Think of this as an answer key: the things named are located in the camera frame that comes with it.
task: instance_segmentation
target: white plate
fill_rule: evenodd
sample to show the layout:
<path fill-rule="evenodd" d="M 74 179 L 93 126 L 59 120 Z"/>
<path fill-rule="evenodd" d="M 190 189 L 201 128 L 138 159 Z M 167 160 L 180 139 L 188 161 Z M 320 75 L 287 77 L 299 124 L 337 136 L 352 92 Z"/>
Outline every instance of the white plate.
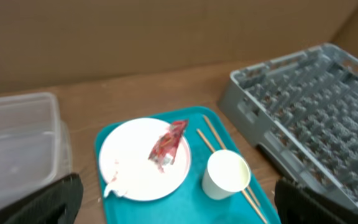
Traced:
<path fill-rule="evenodd" d="M 114 163 L 118 161 L 120 170 L 125 167 L 133 177 L 123 197 L 138 201 L 156 200 L 178 188 L 191 164 L 190 147 L 185 137 L 180 140 L 175 162 L 164 166 L 164 172 L 148 160 L 154 144 L 168 131 L 169 125 L 159 119 L 139 118 L 112 131 L 104 140 L 99 155 L 104 181 L 109 183 L 114 178 Z"/>

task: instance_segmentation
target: paper cup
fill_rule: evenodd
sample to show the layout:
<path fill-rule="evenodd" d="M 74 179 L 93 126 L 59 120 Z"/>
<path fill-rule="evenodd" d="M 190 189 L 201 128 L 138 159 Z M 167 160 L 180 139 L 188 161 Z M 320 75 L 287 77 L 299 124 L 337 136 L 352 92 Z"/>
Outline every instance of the paper cup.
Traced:
<path fill-rule="evenodd" d="M 209 157 L 202 188 L 211 199 L 221 200 L 244 190 L 250 180 L 251 172 L 242 156 L 222 149 Z"/>

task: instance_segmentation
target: table surface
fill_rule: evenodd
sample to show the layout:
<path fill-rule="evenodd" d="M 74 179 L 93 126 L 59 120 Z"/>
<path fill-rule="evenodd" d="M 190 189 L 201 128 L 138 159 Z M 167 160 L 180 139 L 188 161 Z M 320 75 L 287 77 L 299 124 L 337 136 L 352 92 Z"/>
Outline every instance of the table surface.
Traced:
<path fill-rule="evenodd" d="M 216 105 L 229 81 L 230 71 L 254 63 L 257 62 L 217 63 L 170 72 L 51 86 L 10 95 L 49 91 L 57 96 L 60 116 L 70 132 L 73 171 L 80 174 L 84 185 L 77 224 L 106 222 L 93 146 L 97 133 L 104 126 L 118 121 L 195 105 L 206 106 L 218 114 L 274 204 L 273 191 L 280 174 L 258 150 L 247 143 Z"/>

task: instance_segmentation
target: red wrapper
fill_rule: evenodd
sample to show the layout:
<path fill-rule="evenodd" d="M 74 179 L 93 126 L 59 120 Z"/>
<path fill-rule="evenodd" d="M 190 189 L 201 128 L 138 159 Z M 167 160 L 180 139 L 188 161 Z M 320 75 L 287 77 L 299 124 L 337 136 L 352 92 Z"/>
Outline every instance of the red wrapper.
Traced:
<path fill-rule="evenodd" d="M 175 162 L 179 142 L 187 124 L 188 120 L 174 121 L 170 125 L 168 132 L 155 143 L 149 159 L 154 161 L 161 171 L 163 171 L 163 165 Z"/>

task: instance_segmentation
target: gray plastic rack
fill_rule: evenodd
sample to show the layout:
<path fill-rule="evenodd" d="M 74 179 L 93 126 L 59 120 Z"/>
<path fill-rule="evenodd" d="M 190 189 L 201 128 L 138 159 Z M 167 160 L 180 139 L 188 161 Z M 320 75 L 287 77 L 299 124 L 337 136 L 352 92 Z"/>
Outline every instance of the gray plastic rack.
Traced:
<path fill-rule="evenodd" d="M 286 175 L 358 212 L 358 59 L 332 44 L 235 70 L 219 108 Z"/>

